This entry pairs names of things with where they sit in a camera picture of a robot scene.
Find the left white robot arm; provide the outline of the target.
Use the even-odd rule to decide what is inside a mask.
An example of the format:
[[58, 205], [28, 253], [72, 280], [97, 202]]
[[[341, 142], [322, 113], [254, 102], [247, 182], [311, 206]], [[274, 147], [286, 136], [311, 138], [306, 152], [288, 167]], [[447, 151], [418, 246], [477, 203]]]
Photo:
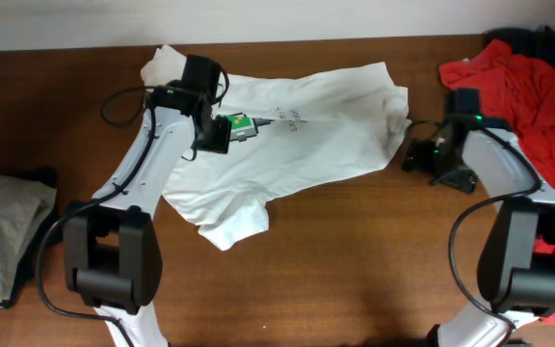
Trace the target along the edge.
[[63, 227], [66, 285], [105, 321], [118, 346], [166, 346], [153, 299], [163, 262], [153, 217], [171, 171], [188, 149], [228, 150], [231, 124], [214, 117], [223, 96], [156, 86], [123, 160]]

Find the white printed t-shirt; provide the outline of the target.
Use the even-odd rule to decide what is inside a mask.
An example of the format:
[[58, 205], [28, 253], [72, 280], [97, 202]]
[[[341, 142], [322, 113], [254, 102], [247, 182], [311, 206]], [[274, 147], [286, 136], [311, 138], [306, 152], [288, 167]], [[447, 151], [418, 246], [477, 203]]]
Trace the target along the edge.
[[228, 152], [179, 161], [162, 192], [222, 251], [269, 229], [267, 202], [384, 169], [410, 125], [409, 91], [383, 62], [298, 79], [226, 80], [214, 112], [241, 121]]

